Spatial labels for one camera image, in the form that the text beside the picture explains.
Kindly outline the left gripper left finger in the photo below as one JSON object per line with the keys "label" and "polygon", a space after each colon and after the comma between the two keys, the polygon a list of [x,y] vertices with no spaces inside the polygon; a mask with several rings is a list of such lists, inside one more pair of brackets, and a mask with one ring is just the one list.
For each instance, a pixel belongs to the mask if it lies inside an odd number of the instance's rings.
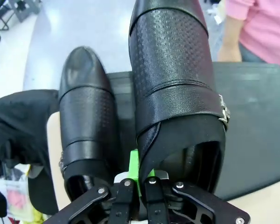
{"label": "left gripper left finger", "polygon": [[128,157],[128,170],[115,170],[103,149],[69,150],[69,223],[131,224],[140,209],[140,159],[137,149]]}

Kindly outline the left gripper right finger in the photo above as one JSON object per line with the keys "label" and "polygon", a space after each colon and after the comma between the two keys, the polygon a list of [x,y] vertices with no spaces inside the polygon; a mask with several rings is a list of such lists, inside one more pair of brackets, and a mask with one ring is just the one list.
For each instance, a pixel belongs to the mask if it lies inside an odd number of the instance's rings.
{"label": "left gripper right finger", "polygon": [[248,224],[250,215],[189,182],[151,176],[142,185],[150,224]]}

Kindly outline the person's right hand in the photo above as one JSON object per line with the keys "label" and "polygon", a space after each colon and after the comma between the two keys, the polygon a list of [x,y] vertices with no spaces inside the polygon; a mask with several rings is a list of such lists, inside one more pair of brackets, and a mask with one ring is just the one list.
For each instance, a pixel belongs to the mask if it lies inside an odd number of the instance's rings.
{"label": "person's right hand", "polygon": [[239,49],[239,37],[243,21],[226,16],[222,45],[218,52],[220,62],[241,62],[242,57]]}

